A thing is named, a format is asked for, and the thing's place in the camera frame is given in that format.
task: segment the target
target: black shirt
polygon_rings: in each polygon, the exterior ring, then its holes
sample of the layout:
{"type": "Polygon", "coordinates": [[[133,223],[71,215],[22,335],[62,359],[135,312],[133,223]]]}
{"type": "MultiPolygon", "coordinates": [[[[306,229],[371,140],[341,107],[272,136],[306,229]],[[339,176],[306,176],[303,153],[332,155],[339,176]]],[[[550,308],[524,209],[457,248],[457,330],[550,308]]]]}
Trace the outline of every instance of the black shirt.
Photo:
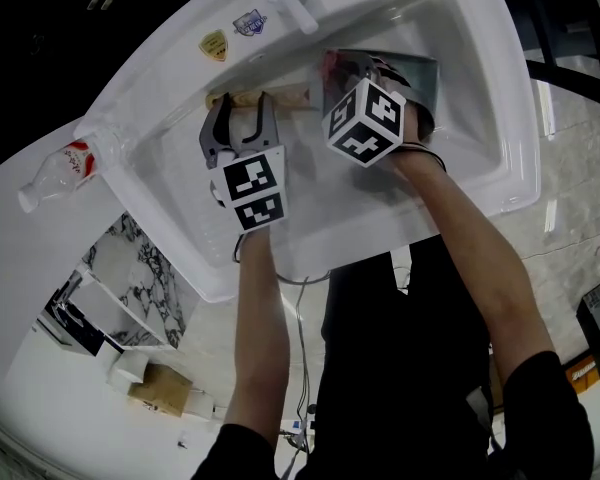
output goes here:
{"type": "MultiPolygon", "coordinates": [[[[593,439],[587,414],[555,353],[531,357],[509,377],[506,447],[497,457],[487,458],[488,436],[471,407],[452,400],[441,410],[437,396],[424,392],[404,407],[352,414],[385,424],[352,425],[338,440],[320,442],[316,428],[315,449],[296,478],[513,478],[516,471],[528,480],[590,477],[593,439]]],[[[250,429],[224,425],[194,475],[196,480],[217,478],[278,478],[273,449],[250,429]]]]}

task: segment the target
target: marble surface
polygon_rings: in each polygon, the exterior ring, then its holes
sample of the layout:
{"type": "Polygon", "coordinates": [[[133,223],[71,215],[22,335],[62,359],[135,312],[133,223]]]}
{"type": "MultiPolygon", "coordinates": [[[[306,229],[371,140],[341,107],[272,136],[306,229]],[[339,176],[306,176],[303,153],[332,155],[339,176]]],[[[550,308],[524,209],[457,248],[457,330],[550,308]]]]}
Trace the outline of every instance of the marble surface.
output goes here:
{"type": "MultiPolygon", "coordinates": [[[[141,328],[162,343],[179,347],[199,297],[129,214],[107,230],[83,262],[141,328]]],[[[140,328],[124,340],[128,346],[151,342],[140,328]]]]}
{"type": "MultiPolygon", "coordinates": [[[[551,98],[556,132],[540,137],[542,197],[493,222],[523,258],[540,312],[565,362],[587,348],[575,313],[581,297],[600,283],[600,105],[555,87],[551,98]]],[[[394,267],[401,267],[395,270],[396,281],[404,283],[411,265],[408,248],[392,251],[392,257],[394,267]]],[[[307,287],[301,307],[314,402],[324,364],[320,327],[327,289],[327,283],[307,287]]],[[[292,418],[302,386],[302,358],[292,317],[299,289],[282,286],[282,292],[292,363],[283,417],[292,418]]],[[[194,379],[196,387],[226,407],[235,382],[236,315],[235,301],[198,303],[179,350],[156,353],[152,360],[194,379]]],[[[387,394],[387,404],[398,407],[399,396],[387,394]]]]}

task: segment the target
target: person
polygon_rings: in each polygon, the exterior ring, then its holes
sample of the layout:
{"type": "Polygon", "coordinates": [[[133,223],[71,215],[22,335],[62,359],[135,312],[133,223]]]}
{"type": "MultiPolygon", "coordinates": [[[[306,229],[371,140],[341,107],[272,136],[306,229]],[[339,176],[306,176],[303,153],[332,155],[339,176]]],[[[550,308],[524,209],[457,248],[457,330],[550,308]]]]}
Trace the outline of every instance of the person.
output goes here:
{"type": "MultiPolygon", "coordinates": [[[[417,121],[409,106],[407,142],[418,142],[417,121]]],[[[589,478],[587,415],[520,258],[434,157],[407,151],[390,160],[440,235],[410,246],[406,295],[389,253],[332,271],[314,448],[296,478],[589,478]],[[490,344],[506,446],[487,457],[490,344]]],[[[241,246],[235,390],[194,479],[277,478],[289,357],[269,231],[261,229],[241,246]]]]}

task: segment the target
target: bottle cap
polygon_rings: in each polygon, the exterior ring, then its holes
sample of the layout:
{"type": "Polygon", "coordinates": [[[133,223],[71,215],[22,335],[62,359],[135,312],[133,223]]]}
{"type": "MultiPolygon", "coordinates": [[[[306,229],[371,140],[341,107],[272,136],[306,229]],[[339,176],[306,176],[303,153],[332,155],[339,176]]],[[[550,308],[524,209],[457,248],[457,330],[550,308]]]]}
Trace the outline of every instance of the bottle cap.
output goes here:
{"type": "Polygon", "coordinates": [[[38,191],[32,183],[27,183],[18,190],[18,200],[25,213],[31,213],[40,204],[40,196],[38,196],[38,191]]]}

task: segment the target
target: plastic bottle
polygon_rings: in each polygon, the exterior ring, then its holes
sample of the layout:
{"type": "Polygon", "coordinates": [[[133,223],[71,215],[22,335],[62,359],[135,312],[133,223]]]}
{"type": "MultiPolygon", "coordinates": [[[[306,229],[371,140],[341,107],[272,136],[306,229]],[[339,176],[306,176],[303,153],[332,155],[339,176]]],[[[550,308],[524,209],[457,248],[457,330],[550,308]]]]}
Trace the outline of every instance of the plastic bottle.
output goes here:
{"type": "Polygon", "coordinates": [[[95,173],[92,148],[86,141],[76,140],[45,158],[33,181],[18,190],[20,206],[32,212],[40,201],[71,194],[95,173]]]}

